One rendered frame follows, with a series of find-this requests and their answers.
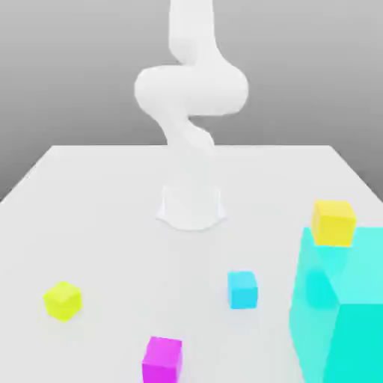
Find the small lime green cube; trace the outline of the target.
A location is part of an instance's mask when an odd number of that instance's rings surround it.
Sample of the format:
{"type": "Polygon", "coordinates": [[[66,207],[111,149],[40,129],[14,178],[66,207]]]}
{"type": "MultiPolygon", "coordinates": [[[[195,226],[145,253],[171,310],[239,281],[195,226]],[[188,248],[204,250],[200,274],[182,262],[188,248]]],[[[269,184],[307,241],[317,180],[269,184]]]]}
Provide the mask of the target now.
{"type": "Polygon", "coordinates": [[[43,294],[47,313],[62,322],[71,319],[82,309],[81,290],[66,281],[56,283],[43,294]]]}

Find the small magenta cube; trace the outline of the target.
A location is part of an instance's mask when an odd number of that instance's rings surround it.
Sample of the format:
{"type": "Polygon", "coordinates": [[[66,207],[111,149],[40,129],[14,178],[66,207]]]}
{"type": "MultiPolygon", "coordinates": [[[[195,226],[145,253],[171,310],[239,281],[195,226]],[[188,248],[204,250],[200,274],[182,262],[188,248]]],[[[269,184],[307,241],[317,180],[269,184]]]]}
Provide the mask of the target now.
{"type": "Polygon", "coordinates": [[[142,361],[143,383],[178,383],[183,365],[183,342],[151,337],[142,361]]]}

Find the small yellow cube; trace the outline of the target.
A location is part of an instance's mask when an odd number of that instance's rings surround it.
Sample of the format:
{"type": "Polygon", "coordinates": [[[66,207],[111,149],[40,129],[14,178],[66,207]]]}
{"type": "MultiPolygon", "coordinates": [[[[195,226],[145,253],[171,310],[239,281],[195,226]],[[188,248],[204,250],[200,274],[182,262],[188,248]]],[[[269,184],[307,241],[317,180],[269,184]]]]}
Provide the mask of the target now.
{"type": "Polygon", "coordinates": [[[316,245],[350,247],[356,214],[346,200],[315,200],[311,233],[316,245]]]}

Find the large turquoise box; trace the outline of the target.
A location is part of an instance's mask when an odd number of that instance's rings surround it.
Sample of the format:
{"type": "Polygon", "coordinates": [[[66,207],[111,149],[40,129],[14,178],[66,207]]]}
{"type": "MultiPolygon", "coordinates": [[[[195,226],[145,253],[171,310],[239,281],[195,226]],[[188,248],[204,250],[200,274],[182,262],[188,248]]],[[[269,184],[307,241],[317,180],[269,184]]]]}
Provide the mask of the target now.
{"type": "Polygon", "coordinates": [[[303,230],[289,329],[304,383],[383,383],[383,227],[349,248],[303,230]]]}

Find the small light blue cube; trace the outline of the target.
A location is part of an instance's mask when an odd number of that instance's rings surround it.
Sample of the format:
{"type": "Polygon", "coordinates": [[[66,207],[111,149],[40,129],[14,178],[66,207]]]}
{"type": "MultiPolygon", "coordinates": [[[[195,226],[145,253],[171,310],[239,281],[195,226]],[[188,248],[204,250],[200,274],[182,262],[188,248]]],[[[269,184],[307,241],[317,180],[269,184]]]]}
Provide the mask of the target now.
{"type": "Polygon", "coordinates": [[[254,309],[258,302],[258,286],[252,271],[227,273],[227,294],[231,309],[254,309]]]}

